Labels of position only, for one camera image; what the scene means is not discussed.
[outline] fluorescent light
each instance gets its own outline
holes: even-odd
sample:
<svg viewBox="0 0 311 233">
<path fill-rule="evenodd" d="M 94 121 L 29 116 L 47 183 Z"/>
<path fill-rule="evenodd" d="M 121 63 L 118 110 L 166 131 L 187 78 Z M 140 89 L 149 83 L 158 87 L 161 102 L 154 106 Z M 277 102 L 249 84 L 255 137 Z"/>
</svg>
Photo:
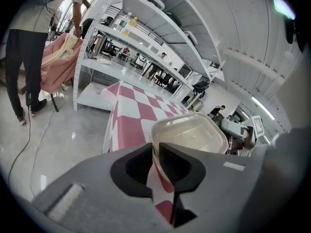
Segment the fluorescent light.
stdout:
<svg viewBox="0 0 311 233">
<path fill-rule="evenodd" d="M 247 119 L 249 119 L 248 115 L 244 113 L 244 111 L 242 111 L 243 115 L 247 117 Z"/>
<path fill-rule="evenodd" d="M 283 15 L 286 15 L 288 18 L 291 18 L 293 20 L 295 19 L 295 14 L 285 1 L 273 0 L 273 2 L 276 11 L 282 13 Z"/>
<path fill-rule="evenodd" d="M 268 138 L 264 135 L 263 136 L 265 139 L 266 139 L 266 141 L 270 144 L 270 141 L 268 140 Z"/>
<path fill-rule="evenodd" d="M 268 114 L 268 116 L 269 116 L 272 120 L 275 119 L 274 116 L 266 109 L 266 107 L 264 107 L 256 98 L 252 97 L 252 100 L 253 100 L 256 104 L 258 104 L 258 105 Z"/>
</svg>

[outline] bottle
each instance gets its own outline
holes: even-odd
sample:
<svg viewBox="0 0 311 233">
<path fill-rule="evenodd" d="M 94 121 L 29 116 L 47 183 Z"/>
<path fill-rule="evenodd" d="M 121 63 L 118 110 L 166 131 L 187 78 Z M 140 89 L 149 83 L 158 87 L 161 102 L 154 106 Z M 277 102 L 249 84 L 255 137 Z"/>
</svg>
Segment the bottle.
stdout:
<svg viewBox="0 0 311 233">
<path fill-rule="evenodd" d="M 128 22 L 130 21 L 131 19 L 131 12 L 129 12 L 127 15 L 125 15 L 121 22 L 119 23 L 119 25 L 117 26 L 116 28 L 116 31 L 119 31 L 120 33 L 123 32 L 123 30 L 125 29 L 126 25 L 128 24 Z"/>
<path fill-rule="evenodd" d="M 128 35 L 132 30 L 132 28 L 134 28 L 136 25 L 137 25 L 137 17 L 134 17 L 132 20 L 130 20 L 126 28 L 123 30 L 122 34 Z"/>
</svg>

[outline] plastic container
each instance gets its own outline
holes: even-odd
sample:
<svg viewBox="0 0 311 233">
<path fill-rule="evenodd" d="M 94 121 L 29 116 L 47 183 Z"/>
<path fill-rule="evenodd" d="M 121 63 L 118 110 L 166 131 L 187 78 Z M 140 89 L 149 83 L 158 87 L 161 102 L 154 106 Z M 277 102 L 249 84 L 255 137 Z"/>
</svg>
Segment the plastic container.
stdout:
<svg viewBox="0 0 311 233">
<path fill-rule="evenodd" d="M 127 15 L 125 15 L 125 16 L 122 18 L 121 22 L 119 23 L 119 25 L 118 25 L 117 28 L 116 28 L 116 31 L 118 31 L 118 32 L 120 32 L 120 33 L 123 32 L 123 30 L 125 29 L 126 25 L 128 24 L 128 22 L 129 22 L 130 19 L 131 19 L 131 15 L 132 15 L 132 13 L 129 12 Z"/>
<path fill-rule="evenodd" d="M 222 154 L 228 149 L 224 133 L 202 113 L 189 113 L 156 122 L 150 131 L 150 140 L 157 158 L 160 142 Z"/>
<path fill-rule="evenodd" d="M 123 30 L 122 34 L 124 35 L 128 35 L 130 33 L 130 31 L 132 30 L 132 28 L 136 27 L 137 25 L 137 17 L 134 17 L 132 20 L 130 20 L 130 22 L 127 24 L 127 26 L 125 27 L 125 29 Z"/>
</svg>

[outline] white floor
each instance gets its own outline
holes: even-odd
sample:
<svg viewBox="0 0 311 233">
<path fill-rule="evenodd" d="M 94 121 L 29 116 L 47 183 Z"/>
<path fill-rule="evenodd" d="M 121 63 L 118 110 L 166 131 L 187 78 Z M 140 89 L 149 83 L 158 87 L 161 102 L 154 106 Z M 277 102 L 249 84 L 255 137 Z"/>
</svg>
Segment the white floor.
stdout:
<svg viewBox="0 0 311 233">
<path fill-rule="evenodd" d="M 30 115 L 31 140 L 15 162 L 10 176 L 11 189 L 29 201 L 77 163 L 102 153 L 110 112 L 82 105 L 74 111 L 71 94 L 71 87 L 66 92 L 60 89 L 55 93 L 56 104 L 64 104 L 59 107 L 59 113 L 53 112 L 41 143 L 54 109 L 49 94 L 41 91 L 39 99 L 47 98 L 48 106 L 36 117 Z M 25 96 L 20 99 L 26 109 Z M 15 157 L 28 141 L 28 114 L 26 117 L 27 125 L 21 126 L 6 88 L 0 86 L 0 169 L 6 181 Z"/>
</svg>

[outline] pink and white checkered cloth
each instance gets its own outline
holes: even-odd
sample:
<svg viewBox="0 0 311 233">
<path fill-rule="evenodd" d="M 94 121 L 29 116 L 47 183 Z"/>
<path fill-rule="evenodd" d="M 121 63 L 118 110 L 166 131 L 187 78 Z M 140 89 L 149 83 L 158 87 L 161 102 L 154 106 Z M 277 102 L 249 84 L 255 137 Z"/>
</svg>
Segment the pink and white checkered cloth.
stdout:
<svg viewBox="0 0 311 233">
<path fill-rule="evenodd" d="M 110 123 L 110 149 L 117 151 L 150 142 L 149 133 L 155 122 L 189 113 L 183 106 L 125 82 L 104 89 L 100 96 L 114 105 Z M 153 190 L 156 208 L 170 221 L 174 189 L 153 163 L 147 186 Z"/>
</svg>

